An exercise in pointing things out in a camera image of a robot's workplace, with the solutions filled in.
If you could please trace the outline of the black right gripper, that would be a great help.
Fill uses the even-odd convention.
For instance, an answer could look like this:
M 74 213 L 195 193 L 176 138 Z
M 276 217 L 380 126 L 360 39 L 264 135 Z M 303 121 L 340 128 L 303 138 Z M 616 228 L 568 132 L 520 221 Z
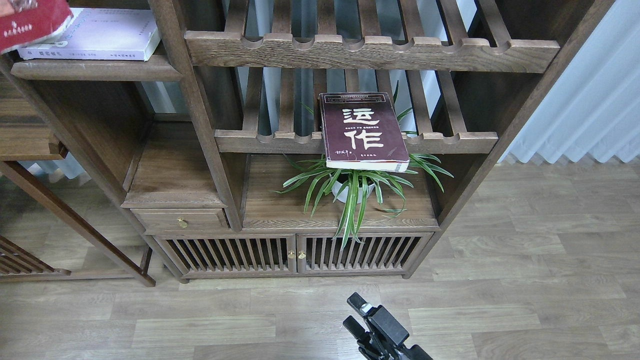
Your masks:
M 347 304 L 363 317 L 369 330 L 353 317 L 348 316 L 342 322 L 358 344 L 359 353 L 368 360 L 431 360 L 420 346 L 408 348 L 404 341 L 409 332 L 382 305 L 377 307 L 368 303 L 358 292 L 347 298 Z

